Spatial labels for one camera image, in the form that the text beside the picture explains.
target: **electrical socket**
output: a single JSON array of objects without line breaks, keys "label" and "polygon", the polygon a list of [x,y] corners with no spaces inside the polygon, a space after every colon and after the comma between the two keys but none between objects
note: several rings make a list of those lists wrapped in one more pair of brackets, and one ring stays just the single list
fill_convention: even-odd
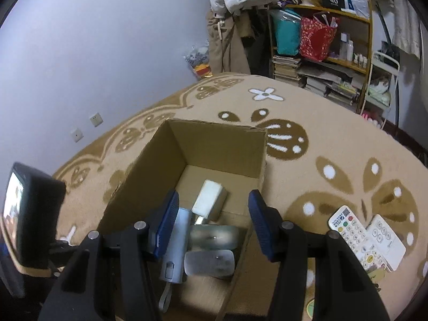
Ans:
[{"label": "electrical socket", "polygon": [[89,117],[89,120],[91,120],[94,127],[97,127],[100,125],[103,121],[101,115],[97,112],[96,114]]},{"label": "electrical socket", "polygon": [[78,142],[83,138],[83,133],[79,128],[74,129],[70,133],[71,137],[73,138],[74,142]]}]

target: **screw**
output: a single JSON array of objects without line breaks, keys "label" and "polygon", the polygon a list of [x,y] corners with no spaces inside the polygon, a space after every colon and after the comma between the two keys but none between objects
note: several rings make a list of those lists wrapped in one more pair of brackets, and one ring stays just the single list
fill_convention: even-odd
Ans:
[{"label": "screw", "polygon": [[138,221],[134,223],[134,228],[135,229],[144,229],[147,226],[147,223],[144,221]]},{"label": "screw", "polygon": [[332,239],[339,239],[340,238],[339,233],[336,231],[329,231],[328,236]]},{"label": "screw", "polygon": [[284,221],[282,222],[281,227],[283,227],[284,229],[293,229],[294,223],[290,221]]},{"label": "screw", "polygon": [[98,238],[99,235],[100,235],[100,233],[98,231],[90,231],[88,233],[88,238],[91,240],[94,240],[94,239]]}]

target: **red bag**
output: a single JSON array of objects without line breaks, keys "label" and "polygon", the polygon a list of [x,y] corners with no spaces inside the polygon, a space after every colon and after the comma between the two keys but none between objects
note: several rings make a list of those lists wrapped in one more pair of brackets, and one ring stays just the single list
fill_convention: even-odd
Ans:
[{"label": "red bag", "polygon": [[300,24],[300,54],[303,57],[321,62],[328,57],[328,50],[336,35],[332,28],[315,19],[302,18]]}]

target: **white cart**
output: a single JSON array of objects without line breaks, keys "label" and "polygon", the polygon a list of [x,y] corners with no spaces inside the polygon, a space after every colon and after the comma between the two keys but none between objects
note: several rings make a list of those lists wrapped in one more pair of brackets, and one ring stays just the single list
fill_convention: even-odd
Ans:
[{"label": "white cart", "polygon": [[[385,63],[385,60],[391,61],[397,67],[395,68],[395,67]],[[377,51],[373,52],[372,61],[371,61],[371,65],[370,65],[369,80],[367,82],[367,86],[369,86],[371,81],[372,81],[372,72],[373,72],[374,66],[384,70],[385,72],[388,72],[389,74],[391,74],[391,79],[389,81],[388,90],[389,90],[389,92],[394,91],[394,93],[395,93],[395,89],[397,88],[397,83],[398,83],[398,77],[400,74],[400,63],[398,61],[396,61],[394,58],[390,57],[389,55],[386,55],[385,53],[381,53],[381,52],[377,52]],[[375,98],[371,97],[369,95],[369,91],[366,90],[365,96],[364,96],[364,103],[362,104],[361,113],[360,113],[361,116],[363,115],[364,108],[365,108],[365,105],[367,102],[369,102],[372,105],[380,108],[383,112],[388,112],[391,109],[390,106],[386,106],[383,103],[377,101]],[[381,129],[384,128],[386,122],[387,122],[387,119],[382,118]]]}]

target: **wall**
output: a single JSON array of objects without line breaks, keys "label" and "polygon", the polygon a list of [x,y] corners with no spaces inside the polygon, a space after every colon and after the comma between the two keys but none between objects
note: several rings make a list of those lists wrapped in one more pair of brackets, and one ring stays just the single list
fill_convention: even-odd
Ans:
[{"label": "wall", "polygon": [[[19,0],[0,29],[0,189],[14,161],[53,173],[195,82],[183,55],[207,39],[208,9],[209,0]],[[96,112],[104,123],[94,128]]]},{"label": "wall", "polygon": [[[389,35],[394,36],[394,7],[380,1],[380,8],[387,24]],[[385,32],[376,10],[373,11],[373,50],[380,49],[386,40]],[[420,92],[420,61],[405,52],[400,54],[400,112],[399,127],[428,149],[428,112],[422,103]],[[395,123],[395,93],[391,93],[391,110],[386,118]]]}]

